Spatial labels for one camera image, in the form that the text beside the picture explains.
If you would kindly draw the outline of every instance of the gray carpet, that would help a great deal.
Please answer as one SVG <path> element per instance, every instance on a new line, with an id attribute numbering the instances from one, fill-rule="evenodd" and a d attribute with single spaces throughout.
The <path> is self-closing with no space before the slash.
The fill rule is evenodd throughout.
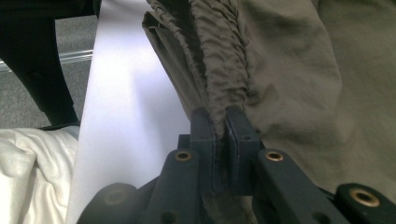
<path id="1" fill-rule="evenodd" d="M 60 53 L 93 49 L 97 19 L 94 16 L 56 21 Z M 64 78 L 81 118 L 91 61 L 63 64 Z M 49 126 L 42 113 L 13 73 L 0 73 L 0 128 Z"/>

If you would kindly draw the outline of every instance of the white cloth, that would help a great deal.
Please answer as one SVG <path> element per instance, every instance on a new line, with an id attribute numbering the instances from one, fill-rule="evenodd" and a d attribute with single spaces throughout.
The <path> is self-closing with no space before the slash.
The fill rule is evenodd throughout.
<path id="1" fill-rule="evenodd" d="M 0 130 L 0 223 L 64 223 L 78 130 Z"/>

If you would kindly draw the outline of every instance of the olive green cloth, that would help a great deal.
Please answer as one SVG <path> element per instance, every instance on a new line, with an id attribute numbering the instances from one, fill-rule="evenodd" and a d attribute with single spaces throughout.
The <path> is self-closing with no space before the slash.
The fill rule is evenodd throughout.
<path id="1" fill-rule="evenodd" d="M 148 2 L 144 29 L 188 116 L 205 106 L 221 138 L 240 106 L 318 186 L 396 202 L 394 1 Z"/>

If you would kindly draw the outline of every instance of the white fabric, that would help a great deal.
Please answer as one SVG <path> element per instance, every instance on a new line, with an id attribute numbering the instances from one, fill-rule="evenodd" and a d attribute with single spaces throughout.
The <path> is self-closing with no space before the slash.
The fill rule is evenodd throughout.
<path id="1" fill-rule="evenodd" d="M 0 223 L 64 223 L 78 127 L 0 130 Z"/>
<path id="2" fill-rule="evenodd" d="M 142 28 L 145 0 L 104 0 L 93 48 L 66 223 L 101 188 L 145 185 L 190 132 L 176 91 Z"/>

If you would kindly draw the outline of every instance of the white sheet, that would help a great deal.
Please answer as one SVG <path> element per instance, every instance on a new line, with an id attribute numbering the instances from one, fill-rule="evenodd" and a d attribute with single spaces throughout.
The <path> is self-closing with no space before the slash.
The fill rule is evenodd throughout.
<path id="1" fill-rule="evenodd" d="M 190 132 L 177 94 L 141 27 L 144 1 L 102 2 L 66 223 L 104 186 L 145 185 L 180 133 Z"/>

